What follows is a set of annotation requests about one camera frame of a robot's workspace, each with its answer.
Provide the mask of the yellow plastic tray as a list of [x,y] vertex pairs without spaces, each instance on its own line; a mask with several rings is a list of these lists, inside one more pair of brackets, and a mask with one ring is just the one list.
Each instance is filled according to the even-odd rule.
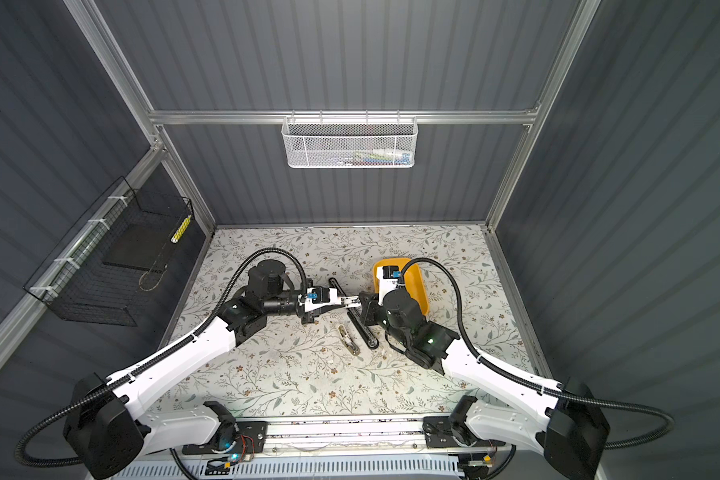
[[[376,280],[376,268],[378,266],[385,264],[396,264],[400,267],[401,271],[409,261],[410,258],[406,257],[388,258],[378,261],[372,268],[375,292],[378,294],[378,282]],[[404,279],[406,290],[411,295],[411,297],[417,301],[422,314],[424,316],[427,316],[429,314],[429,301],[420,267],[417,264],[409,267],[406,270]]]

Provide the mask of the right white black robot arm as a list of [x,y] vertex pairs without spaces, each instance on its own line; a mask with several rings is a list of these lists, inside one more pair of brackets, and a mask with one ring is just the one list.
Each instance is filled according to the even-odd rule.
[[460,443],[503,441],[543,455],[568,479],[595,477],[610,425],[600,407],[558,396],[589,399],[592,392],[584,383],[561,384],[485,353],[472,354],[457,332],[427,320],[418,302],[402,289],[384,297],[362,293],[359,301],[362,320],[402,343],[404,355],[416,365],[465,381],[509,405],[499,412],[473,396],[462,398],[450,416]]

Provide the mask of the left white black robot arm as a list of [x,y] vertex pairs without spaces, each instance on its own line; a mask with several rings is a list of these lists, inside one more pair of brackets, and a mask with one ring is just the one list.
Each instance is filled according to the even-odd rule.
[[141,456],[191,444],[239,460],[254,446],[221,403],[206,401],[167,416],[150,413],[150,407],[199,367],[266,327],[271,316],[296,315],[311,323],[323,313],[360,305],[359,297],[336,287],[308,284],[297,290],[282,262],[265,259],[249,270],[246,285],[212,313],[209,323],[107,379],[92,375],[79,382],[75,399],[99,397],[69,414],[64,438],[96,479],[114,476]]

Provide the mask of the black stapler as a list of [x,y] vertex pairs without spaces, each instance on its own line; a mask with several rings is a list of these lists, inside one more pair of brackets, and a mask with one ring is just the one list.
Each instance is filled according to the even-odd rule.
[[[344,289],[341,287],[341,285],[339,284],[338,280],[335,277],[329,277],[328,284],[330,287],[336,288],[337,292],[339,293],[340,296],[346,296]],[[375,335],[371,332],[371,330],[362,321],[357,307],[350,308],[349,311],[347,312],[347,315],[348,315],[352,325],[354,326],[355,330],[358,332],[360,338],[366,344],[366,346],[371,350],[377,349],[379,347],[379,341],[375,337]]]

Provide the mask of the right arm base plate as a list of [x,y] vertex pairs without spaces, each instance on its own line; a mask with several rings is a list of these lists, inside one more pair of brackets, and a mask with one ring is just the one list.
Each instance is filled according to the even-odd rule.
[[425,416],[422,422],[425,444],[430,449],[484,447],[493,449],[506,445],[500,440],[481,440],[467,435],[454,435],[448,416]]

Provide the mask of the beige small stapler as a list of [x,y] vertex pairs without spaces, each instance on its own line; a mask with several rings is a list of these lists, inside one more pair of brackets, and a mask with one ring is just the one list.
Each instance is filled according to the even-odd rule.
[[359,346],[355,343],[352,337],[349,335],[344,325],[338,327],[340,339],[344,347],[353,355],[358,356],[360,354]]

